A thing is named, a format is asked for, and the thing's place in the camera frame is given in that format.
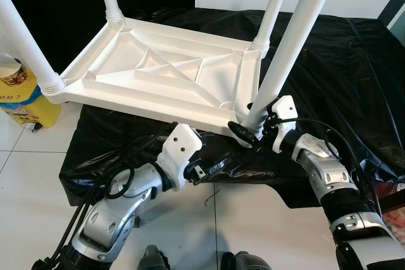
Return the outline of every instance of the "yellow container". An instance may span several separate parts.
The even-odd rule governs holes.
[[[41,94],[37,79],[27,69],[27,81],[10,87],[0,82],[0,108],[17,123],[40,123],[45,128],[52,127],[61,112],[59,104],[50,103]]]

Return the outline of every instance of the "floor tile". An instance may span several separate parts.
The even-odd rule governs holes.
[[[74,212],[58,180],[64,153],[12,152],[0,174],[2,269],[31,269],[53,253]],[[163,193],[140,215],[114,270],[134,270],[149,244],[173,270],[216,270],[213,185]]]
[[[52,128],[43,128],[35,134],[24,130],[14,151],[66,152],[76,130],[81,109],[82,105],[75,102],[62,104],[62,112]]]
[[[216,184],[219,189],[219,252],[248,251],[277,270],[339,269],[321,208],[289,209],[266,185]]]
[[[4,164],[6,163],[7,157],[10,155],[8,151],[0,151],[0,172],[3,168]]]
[[[11,151],[23,127],[0,109],[0,150]]]

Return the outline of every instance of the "black tarp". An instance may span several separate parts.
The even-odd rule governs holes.
[[[262,11],[162,9],[130,16],[174,27],[242,40],[253,40]],[[262,61],[263,79],[277,50],[290,13],[280,13]],[[378,21],[319,16],[283,86],[292,95],[299,116],[334,126],[348,140],[361,167],[375,182],[390,181],[405,172],[404,63],[399,41]],[[116,162],[165,123],[84,106],[61,169],[60,180],[71,205],[77,205],[96,173]],[[323,138],[324,129],[298,123],[305,132]],[[255,153],[232,138],[204,132],[200,156],[215,169],[210,182],[264,183],[289,207],[318,206],[304,170],[288,156],[270,149]],[[134,166],[154,161],[162,140],[131,159]]]

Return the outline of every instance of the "white tile floor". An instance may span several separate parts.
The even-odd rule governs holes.
[[[64,104],[57,124],[37,134],[0,111],[2,269],[31,269],[51,255],[74,212],[58,173],[80,109]],[[141,228],[133,230],[112,269],[136,269],[150,243],[167,254],[173,270],[215,270],[217,249],[219,255],[249,251],[273,270],[338,269],[322,210],[290,210],[265,185],[188,185],[166,192],[142,214]]]

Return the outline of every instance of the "black plastic sheet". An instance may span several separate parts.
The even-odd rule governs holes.
[[[262,11],[163,9],[143,20],[235,39],[253,40]],[[280,13],[262,61],[262,80],[277,50],[290,13]],[[405,173],[403,90],[405,52],[378,21],[319,16],[281,95],[292,95],[299,116],[324,121],[345,136],[361,167],[375,182]],[[77,205],[96,175],[130,153],[160,121],[84,106],[59,175],[71,205]],[[318,125],[298,128],[323,138]],[[263,148],[242,148],[232,138],[203,132],[199,157],[215,172],[209,182],[263,183],[273,187],[289,207],[318,206],[304,170],[288,156]],[[156,160],[163,144],[131,158],[137,167]]]

